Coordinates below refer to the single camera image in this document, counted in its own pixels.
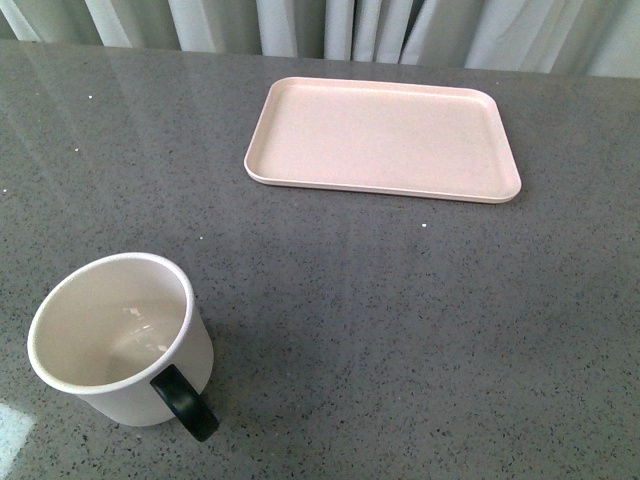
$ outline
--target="quartz countertop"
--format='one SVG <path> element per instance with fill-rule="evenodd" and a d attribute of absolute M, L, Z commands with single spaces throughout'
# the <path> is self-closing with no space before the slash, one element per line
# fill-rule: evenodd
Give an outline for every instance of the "quartz countertop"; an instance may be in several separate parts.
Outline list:
<path fill-rule="evenodd" d="M 522 190 L 257 183 L 244 154 L 288 76 L 484 91 Z M 16 41 L 0 78 L 7 479 L 640 475 L 640 80 Z M 117 425 L 29 365 L 47 293 L 124 251 L 193 283 L 204 443 Z"/>

